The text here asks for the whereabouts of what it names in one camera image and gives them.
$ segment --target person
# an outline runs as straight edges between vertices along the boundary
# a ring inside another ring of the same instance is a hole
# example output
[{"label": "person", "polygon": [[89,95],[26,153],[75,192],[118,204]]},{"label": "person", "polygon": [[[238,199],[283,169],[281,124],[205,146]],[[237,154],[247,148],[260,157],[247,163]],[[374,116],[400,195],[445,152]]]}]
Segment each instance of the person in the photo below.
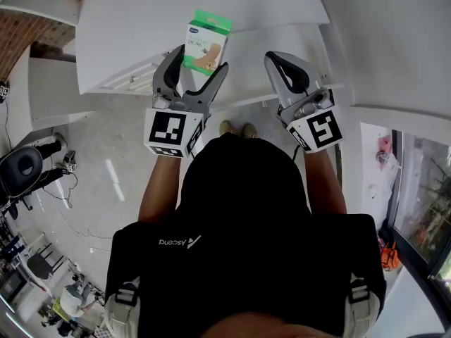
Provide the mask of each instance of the person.
[{"label": "person", "polygon": [[221,123],[177,208],[180,159],[157,158],[138,221],[113,237],[106,281],[110,303],[139,277],[139,338],[342,337],[353,275],[380,313],[373,219],[347,214],[326,150],[304,160],[310,210],[294,161],[251,124],[239,136]]},{"label": "person", "polygon": [[51,312],[48,316],[47,316],[47,321],[42,321],[41,322],[41,326],[46,328],[46,327],[51,327],[55,324],[58,324],[61,321],[61,316],[56,314],[55,312]]},{"label": "person", "polygon": [[0,251],[0,259],[5,259],[8,263],[10,263],[19,253],[25,250],[24,245],[20,245],[16,247],[16,244],[19,242],[20,237],[16,235],[13,240],[11,240],[1,251]]},{"label": "person", "polygon": [[82,285],[82,281],[83,279],[77,280],[75,283],[65,286],[60,298],[62,309],[73,318],[81,317],[97,302],[94,300],[92,303],[86,304],[92,284],[88,282],[80,294],[78,288]]}]

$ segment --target white wall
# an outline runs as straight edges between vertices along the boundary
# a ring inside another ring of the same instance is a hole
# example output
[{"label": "white wall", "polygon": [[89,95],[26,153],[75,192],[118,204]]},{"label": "white wall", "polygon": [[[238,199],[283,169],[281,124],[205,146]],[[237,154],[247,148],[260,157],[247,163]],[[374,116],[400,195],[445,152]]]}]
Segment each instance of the white wall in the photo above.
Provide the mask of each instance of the white wall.
[{"label": "white wall", "polygon": [[366,338],[407,338],[426,333],[444,333],[444,329],[415,279],[403,268]]},{"label": "white wall", "polygon": [[382,226],[387,216],[388,200],[390,199],[390,183],[394,179],[393,173],[397,174],[397,169],[389,169],[392,165],[386,165],[381,169],[381,164],[376,160],[379,151],[379,138],[390,136],[392,131],[377,125],[364,124],[362,129],[362,170],[363,189],[361,212],[373,217],[376,229]]},{"label": "white wall", "polygon": [[9,153],[8,137],[5,131],[6,104],[0,104],[0,156]]},{"label": "white wall", "polygon": [[33,131],[28,103],[28,61],[30,47],[26,48],[9,75],[11,90],[8,99],[8,133],[14,147]]},{"label": "white wall", "polygon": [[451,0],[323,0],[356,104],[451,116]]},{"label": "white wall", "polygon": [[33,120],[95,111],[98,107],[96,94],[78,93],[75,63],[31,58],[29,84]]}]

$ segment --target black t-shirt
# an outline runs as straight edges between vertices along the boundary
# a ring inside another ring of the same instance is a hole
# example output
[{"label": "black t-shirt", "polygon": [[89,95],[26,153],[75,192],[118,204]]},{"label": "black t-shirt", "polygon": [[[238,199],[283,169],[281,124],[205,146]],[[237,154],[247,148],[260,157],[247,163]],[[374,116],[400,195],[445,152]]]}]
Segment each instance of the black t-shirt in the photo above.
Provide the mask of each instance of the black t-shirt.
[{"label": "black t-shirt", "polygon": [[115,234],[106,295],[140,276],[140,337],[199,337],[247,311],[339,336],[354,259],[380,280],[371,217],[312,217],[285,153],[226,134],[193,160],[165,223]]}]

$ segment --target gray floor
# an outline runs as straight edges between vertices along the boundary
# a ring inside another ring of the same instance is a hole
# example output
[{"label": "gray floor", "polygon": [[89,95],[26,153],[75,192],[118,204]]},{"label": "gray floor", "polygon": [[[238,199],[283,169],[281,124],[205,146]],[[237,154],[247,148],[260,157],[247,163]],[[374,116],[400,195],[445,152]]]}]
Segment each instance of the gray floor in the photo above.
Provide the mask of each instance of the gray floor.
[{"label": "gray floor", "polygon": [[[38,232],[45,232],[62,254],[80,265],[88,279],[104,288],[111,238],[115,231],[136,221],[156,156],[142,143],[148,98],[104,94],[100,99],[102,104],[96,118],[57,128],[66,136],[70,149],[77,152],[78,185],[70,195],[73,208],[40,189],[32,196],[33,211],[28,212],[19,204],[17,224],[30,239]],[[225,119],[238,129],[245,123],[253,123],[261,138],[292,156],[296,143],[275,117],[277,105],[277,101],[268,101],[267,107],[258,103],[215,113],[202,139],[207,143],[217,137],[219,124]],[[55,154],[53,162],[61,161],[64,153]],[[49,159],[44,163],[44,169],[50,166]],[[183,161],[180,180],[189,163]],[[302,151],[297,155],[296,164],[304,177]],[[111,166],[117,176],[116,184]],[[75,178],[65,176],[59,183],[51,183],[48,191],[55,196],[67,196]]]}]

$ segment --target white shelf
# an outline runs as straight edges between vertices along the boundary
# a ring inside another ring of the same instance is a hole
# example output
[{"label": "white shelf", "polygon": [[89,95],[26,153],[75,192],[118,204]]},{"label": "white shelf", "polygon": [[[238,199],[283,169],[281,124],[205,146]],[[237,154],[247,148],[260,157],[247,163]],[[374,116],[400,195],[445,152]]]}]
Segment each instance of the white shelf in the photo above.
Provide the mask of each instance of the white shelf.
[{"label": "white shelf", "polygon": [[80,2],[78,0],[0,0],[0,8],[31,13],[76,26]]},{"label": "white shelf", "polygon": [[[271,82],[264,67],[267,51],[283,51],[314,65],[323,76],[324,84],[330,80],[330,63],[319,27],[314,23],[281,25],[261,30],[231,34],[224,51],[223,62],[229,65],[227,77],[211,104],[212,110],[222,110],[258,101],[275,99]],[[182,69],[191,75],[185,79],[185,90],[199,90],[208,77],[193,70]]]},{"label": "white shelf", "polygon": [[329,23],[321,0],[85,0],[75,40],[80,93],[183,44],[197,8],[230,18],[236,34]]}]

